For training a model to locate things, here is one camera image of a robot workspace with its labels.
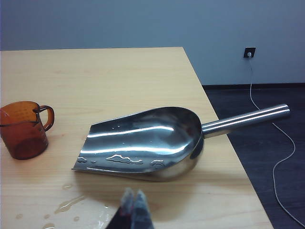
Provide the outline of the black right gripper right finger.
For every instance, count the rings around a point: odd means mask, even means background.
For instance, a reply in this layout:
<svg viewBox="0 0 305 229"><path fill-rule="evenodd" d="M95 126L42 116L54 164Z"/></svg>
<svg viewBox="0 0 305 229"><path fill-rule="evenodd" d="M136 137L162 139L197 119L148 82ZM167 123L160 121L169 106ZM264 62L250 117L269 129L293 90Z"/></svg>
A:
<svg viewBox="0 0 305 229"><path fill-rule="evenodd" d="M133 203L131 219L132 229L154 228L146 195L140 189L138 190L135 201Z"/></svg>

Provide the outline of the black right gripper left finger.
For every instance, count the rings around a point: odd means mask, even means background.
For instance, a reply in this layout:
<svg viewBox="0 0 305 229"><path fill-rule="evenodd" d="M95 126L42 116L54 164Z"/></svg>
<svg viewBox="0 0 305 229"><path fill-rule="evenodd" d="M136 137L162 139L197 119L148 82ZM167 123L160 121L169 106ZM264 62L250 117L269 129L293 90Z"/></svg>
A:
<svg viewBox="0 0 305 229"><path fill-rule="evenodd" d="M108 229L130 229L133 209L133 190L126 188L121 198L121 203L109 222Z"/></svg>

